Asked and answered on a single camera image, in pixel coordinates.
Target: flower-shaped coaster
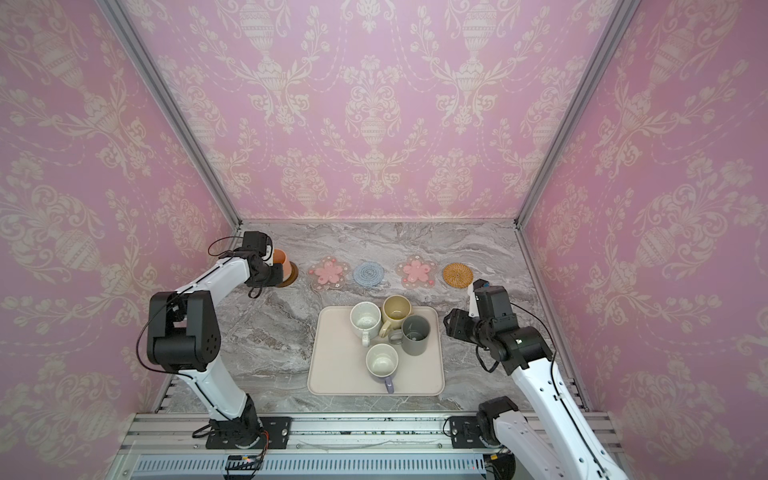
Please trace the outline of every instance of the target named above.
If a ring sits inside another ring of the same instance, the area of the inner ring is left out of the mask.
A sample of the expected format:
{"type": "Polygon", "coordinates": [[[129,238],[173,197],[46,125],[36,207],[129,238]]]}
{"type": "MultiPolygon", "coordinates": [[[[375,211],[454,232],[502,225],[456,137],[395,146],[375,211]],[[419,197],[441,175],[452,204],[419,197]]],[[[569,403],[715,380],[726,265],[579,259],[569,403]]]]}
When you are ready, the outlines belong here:
{"type": "Polygon", "coordinates": [[[472,269],[464,263],[451,263],[442,269],[442,278],[450,286],[466,288],[472,283],[474,276],[472,269]]]}
{"type": "Polygon", "coordinates": [[[358,265],[352,277],[360,286],[372,288],[384,280],[384,267],[376,262],[365,262],[358,265]]]}
{"type": "Polygon", "coordinates": [[[316,291],[341,288],[346,283],[344,276],[348,272],[349,264],[339,262],[334,257],[323,258],[307,271],[312,279],[312,290],[316,291]]]}
{"type": "Polygon", "coordinates": [[[397,266],[397,273],[402,278],[402,285],[409,289],[420,286],[434,287],[436,270],[437,263],[425,260],[421,255],[411,255],[405,262],[399,263],[397,266]]]}

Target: pink damask wallpaper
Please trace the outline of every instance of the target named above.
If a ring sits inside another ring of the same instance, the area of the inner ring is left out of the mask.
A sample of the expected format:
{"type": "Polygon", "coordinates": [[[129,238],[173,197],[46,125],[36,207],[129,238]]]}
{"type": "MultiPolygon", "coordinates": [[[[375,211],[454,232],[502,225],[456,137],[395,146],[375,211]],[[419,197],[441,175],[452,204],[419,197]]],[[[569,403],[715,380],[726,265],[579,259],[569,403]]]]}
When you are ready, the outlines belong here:
{"type": "Polygon", "coordinates": [[[635,478],[768,478],[768,4],[642,2],[527,231],[635,478]]]}
{"type": "Polygon", "coordinates": [[[0,3],[0,463],[103,478],[154,291],[231,230],[93,2],[0,3]]]}
{"type": "Polygon", "coordinates": [[[245,218],[516,217],[615,0],[123,0],[245,218]]]}

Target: woven rattan coaster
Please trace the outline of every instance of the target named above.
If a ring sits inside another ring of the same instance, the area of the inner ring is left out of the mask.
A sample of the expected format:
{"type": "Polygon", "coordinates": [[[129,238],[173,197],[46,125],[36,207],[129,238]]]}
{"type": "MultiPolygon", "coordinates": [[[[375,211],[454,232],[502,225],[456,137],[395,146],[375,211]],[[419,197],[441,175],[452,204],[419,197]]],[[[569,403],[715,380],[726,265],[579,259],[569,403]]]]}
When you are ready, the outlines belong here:
{"type": "Polygon", "coordinates": [[[472,275],[472,269],[464,263],[451,263],[442,269],[442,278],[450,286],[466,288],[472,283],[474,276],[472,275]]]}

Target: gray marble surface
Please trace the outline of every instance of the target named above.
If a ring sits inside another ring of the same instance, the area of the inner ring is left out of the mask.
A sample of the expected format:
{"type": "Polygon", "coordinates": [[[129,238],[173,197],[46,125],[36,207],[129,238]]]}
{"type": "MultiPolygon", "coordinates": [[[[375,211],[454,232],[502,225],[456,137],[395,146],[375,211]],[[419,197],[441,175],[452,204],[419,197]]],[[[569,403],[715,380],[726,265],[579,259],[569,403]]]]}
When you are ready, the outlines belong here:
{"type": "MultiPolygon", "coordinates": [[[[466,309],[464,290],[442,280],[442,268],[453,262],[469,265],[475,278],[504,286],[510,299],[543,317],[531,276],[509,220],[481,223],[252,223],[245,230],[269,234],[276,248],[285,250],[300,268],[296,282],[286,288],[265,289],[248,298],[245,286],[236,288],[217,306],[222,332],[222,359],[235,382],[253,397],[260,412],[345,412],[475,410],[480,402],[507,395],[522,409],[530,405],[499,367],[484,372],[475,348],[448,338],[441,327],[445,390],[439,396],[315,396],[306,381],[318,314],[329,305],[355,305],[370,300],[381,305],[400,293],[413,305],[432,306],[440,320],[453,308],[466,309]],[[396,267],[409,255],[420,254],[438,264],[435,286],[407,290],[396,267]],[[307,270],[327,255],[350,264],[364,261],[384,266],[378,286],[357,285],[350,273],[341,290],[312,291],[307,270]]],[[[521,326],[534,325],[517,311],[521,326]]],[[[490,364],[490,357],[484,359],[490,364]]],[[[204,412],[185,384],[176,387],[165,412],[204,412]]]]}

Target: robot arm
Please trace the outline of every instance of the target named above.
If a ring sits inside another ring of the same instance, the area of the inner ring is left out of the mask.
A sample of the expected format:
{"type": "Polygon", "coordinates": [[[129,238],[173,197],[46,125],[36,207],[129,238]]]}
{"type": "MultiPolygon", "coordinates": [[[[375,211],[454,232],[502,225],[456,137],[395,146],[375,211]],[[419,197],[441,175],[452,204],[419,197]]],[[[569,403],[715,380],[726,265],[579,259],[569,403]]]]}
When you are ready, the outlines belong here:
{"type": "Polygon", "coordinates": [[[479,406],[483,439],[509,448],[537,480],[626,479],[576,406],[539,331],[518,325],[506,290],[485,280],[470,288],[470,311],[454,309],[443,320],[448,336],[490,351],[531,402],[554,450],[507,397],[479,406]]]}
{"type": "Polygon", "coordinates": [[[214,307],[236,286],[275,286],[283,266],[272,261],[272,240],[246,232],[243,245],[223,254],[206,273],[150,299],[147,357],[185,381],[205,405],[212,431],[247,449],[262,425],[253,400],[232,380],[219,357],[221,334],[214,307]]]}

